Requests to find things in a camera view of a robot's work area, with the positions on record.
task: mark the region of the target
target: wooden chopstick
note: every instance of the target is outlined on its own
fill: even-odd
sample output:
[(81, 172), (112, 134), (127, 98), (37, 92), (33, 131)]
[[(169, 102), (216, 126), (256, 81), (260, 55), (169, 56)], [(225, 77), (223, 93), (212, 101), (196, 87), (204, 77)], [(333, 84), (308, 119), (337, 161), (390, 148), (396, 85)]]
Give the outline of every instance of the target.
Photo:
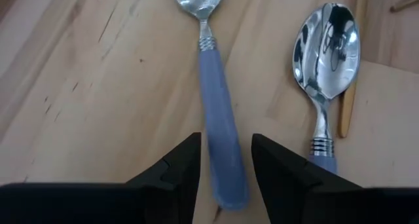
[(399, 12), (415, 4), (419, 4), (419, 0), (400, 0), (390, 8), (390, 12)]
[[(357, 0), (356, 1), (356, 10), (355, 10), (355, 19), (359, 27), (359, 33), (361, 39), (363, 36), (363, 25), (365, 19), (365, 13), (367, 11), (368, 0)], [(338, 126), (338, 135), (341, 138), (346, 138), (348, 136), (349, 126), (352, 116), (352, 107), (354, 106), (355, 99), (355, 90), (356, 90), (356, 79), (345, 91), (342, 97), (342, 105), (340, 108), (340, 120)]]

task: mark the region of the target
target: spoon handle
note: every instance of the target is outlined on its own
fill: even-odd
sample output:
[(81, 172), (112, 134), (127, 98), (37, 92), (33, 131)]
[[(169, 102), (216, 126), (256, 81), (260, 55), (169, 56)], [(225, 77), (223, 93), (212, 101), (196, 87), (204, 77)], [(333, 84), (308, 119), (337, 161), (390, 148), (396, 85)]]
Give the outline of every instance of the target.
[(246, 206), (248, 191), (224, 67), (213, 37), (201, 39), (200, 48), (200, 86), (213, 194), (220, 207), (238, 210)]
[(324, 170), (337, 174), (337, 163), (335, 157), (310, 155), (308, 160)]

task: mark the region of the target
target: light wood board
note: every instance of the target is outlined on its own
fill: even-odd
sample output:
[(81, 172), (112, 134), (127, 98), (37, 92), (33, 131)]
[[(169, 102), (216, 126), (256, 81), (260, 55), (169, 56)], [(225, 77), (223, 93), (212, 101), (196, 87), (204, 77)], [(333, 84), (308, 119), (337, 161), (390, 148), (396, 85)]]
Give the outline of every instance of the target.
[(78, 0), (16, 0), (0, 23), (0, 140), (71, 23)]
[[(174, 0), (52, 0), (47, 10), (62, 1), (69, 18), (0, 144), (1, 183), (125, 182), (204, 130), (198, 24)], [(328, 1), (353, 0), (224, 0), (212, 17), (251, 189), (247, 209), (222, 212), (216, 223), (269, 223), (251, 161), (253, 133), (307, 154), (316, 116), (293, 80), (291, 57), (300, 25)], [(353, 130), (336, 142), (340, 175), (360, 185), (419, 185), (412, 175), (418, 87), (415, 74), (363, 62)], [(202, 146), (194, 222), (214, 223)]]
[(362, 57), (419, 73), (419, 5), (391, 13), (400, 0), (368, 0)]

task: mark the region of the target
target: black object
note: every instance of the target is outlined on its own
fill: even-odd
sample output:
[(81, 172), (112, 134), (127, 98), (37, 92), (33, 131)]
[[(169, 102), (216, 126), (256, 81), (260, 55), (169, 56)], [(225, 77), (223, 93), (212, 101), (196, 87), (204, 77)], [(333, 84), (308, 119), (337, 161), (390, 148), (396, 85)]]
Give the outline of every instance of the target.
[(0, 189), (0, 223), (192, 223), (201, 134), (125, 184), (13, 184)]
[[(125, 184), (0, 188), (0, 223), (192, 223), (200, 177), (195, 133)], [(253, 165), (272, 224), (419, 223), (419, 189), (363, 189), (260, 135)]]
[(419, 223), (419, 189), (363, 189), (260, 134), (251, 152), (272, 224)]

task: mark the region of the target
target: spoon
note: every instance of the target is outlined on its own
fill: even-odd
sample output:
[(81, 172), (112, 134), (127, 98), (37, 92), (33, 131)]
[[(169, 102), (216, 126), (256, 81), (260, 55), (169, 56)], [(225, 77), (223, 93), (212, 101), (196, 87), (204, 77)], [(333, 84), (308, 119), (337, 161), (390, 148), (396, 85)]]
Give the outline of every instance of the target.
[(360, 51), (352, 13), (336, 3), (324, 4), (306, 19), (294, 47), (294, 78), (317, 109), (309, 161), (334, 174), (337, 163), (327, 110), (355, 79)]
[(224, 67), (208, 24), (208, 18), (220, 1), (177, 0), (200, 22), (200, 88), (213, 195), (221, 208), (238, 210), (247, 204), (247, 181)]

